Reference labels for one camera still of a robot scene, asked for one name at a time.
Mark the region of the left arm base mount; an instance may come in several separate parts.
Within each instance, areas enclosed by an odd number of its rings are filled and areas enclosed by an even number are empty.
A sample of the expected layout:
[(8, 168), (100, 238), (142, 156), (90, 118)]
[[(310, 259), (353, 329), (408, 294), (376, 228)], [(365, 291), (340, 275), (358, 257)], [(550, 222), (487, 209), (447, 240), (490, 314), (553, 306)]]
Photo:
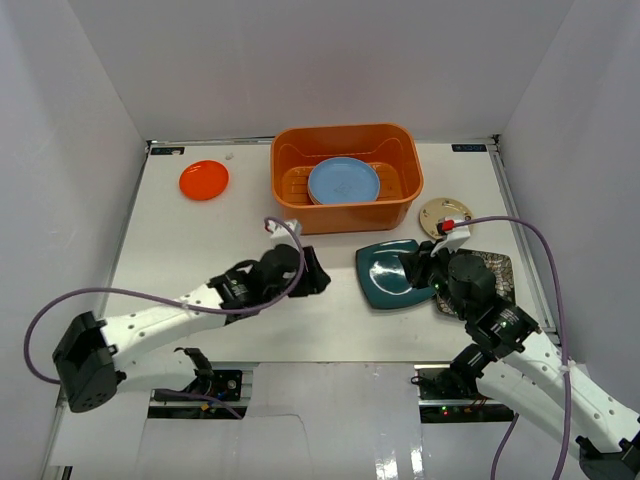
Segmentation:
[(171, 401), (199, 401), (202, 413), (210, 415), (224, 412), (231, 418), (240, 420), (243, 415), (232, 403), (242, 398), (242, 384), (244, 372), (239, 369), (215, 369), (209, 359), (198, 348), (178, 347), (180, 352), (188, 357), (194, 367), (195, 378), (182, 390), (156, 389), (152, 393), (152, 400), (169, 403)]

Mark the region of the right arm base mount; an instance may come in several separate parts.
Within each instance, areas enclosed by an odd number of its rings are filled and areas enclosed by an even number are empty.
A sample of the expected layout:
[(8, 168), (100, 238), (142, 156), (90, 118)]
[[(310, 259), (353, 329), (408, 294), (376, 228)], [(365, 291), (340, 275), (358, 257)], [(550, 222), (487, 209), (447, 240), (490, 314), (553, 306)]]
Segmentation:
[(416, 365), (410, 382), (417, 389), (422, 424), (500, 423), (514, 418), (511, 409), (480, 394), (474, 383), (447, 364)]

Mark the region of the teal square plate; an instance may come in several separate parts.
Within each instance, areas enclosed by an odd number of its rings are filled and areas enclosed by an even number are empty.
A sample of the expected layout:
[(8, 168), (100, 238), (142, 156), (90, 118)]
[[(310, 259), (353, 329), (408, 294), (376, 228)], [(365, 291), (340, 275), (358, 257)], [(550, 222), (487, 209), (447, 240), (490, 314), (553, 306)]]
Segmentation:
[(360, 248), (355, 254), (356, 273), (369, 306), (397, 310), (430, 301), (431, 288), (415, 289), (407, 281), (399, 255), (418, 248), (416, 240), (393, 240)]

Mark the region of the blue round plate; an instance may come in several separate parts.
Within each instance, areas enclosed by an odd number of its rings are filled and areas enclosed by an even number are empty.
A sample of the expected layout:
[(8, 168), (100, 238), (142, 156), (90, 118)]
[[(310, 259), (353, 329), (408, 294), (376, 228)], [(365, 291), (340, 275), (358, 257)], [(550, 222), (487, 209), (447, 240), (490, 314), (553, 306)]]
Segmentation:
[(332, 157), (315, 166), (307, 189), (313, 203), (341, 205), (377, 200), (381, 182), (374, 168), (352, 157)]

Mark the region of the black floral square plate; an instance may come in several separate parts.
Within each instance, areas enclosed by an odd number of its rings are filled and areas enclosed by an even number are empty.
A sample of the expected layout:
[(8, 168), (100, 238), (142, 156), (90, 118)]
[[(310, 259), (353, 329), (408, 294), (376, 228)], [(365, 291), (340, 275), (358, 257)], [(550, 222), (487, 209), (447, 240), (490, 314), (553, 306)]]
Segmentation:
[(436, 306), (441, 314), (456, 316), (485, 313), (501, 300), (515, 301), (515, 282), (509, 256), (460, 249), (444, 250), (438, 261)]

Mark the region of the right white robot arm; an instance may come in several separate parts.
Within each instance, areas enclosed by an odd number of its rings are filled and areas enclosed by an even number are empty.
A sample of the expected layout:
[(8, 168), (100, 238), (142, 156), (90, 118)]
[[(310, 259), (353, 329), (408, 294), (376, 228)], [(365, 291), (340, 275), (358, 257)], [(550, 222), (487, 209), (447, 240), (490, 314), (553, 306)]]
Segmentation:
[(638, 478), (638, 413), (564, 363), (538, 323), (497, 293), (482, 258), (425, 242), (399, 259), (409, 284), (433, 289), (472, 339), (449, 367), (459, 396), (481, 394), (526, 418), (590, 479)]

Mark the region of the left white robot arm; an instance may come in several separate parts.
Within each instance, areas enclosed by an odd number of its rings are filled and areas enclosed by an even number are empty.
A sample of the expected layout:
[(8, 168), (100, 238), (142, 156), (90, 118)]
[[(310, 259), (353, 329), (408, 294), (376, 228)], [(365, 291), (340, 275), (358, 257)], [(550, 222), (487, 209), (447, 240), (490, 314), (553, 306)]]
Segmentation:
[(331, 278), (314, 248), (280, 244), (258, 260), (244, 260), (195, 290), (128, 315), (98, 319), (76, 316), (52, 359), (69, 408), (96, 409), (133, 378), (126, 371), (142, 356), (181, 338), (222, 328), (259, 314), (276, 299), (323, 293)]

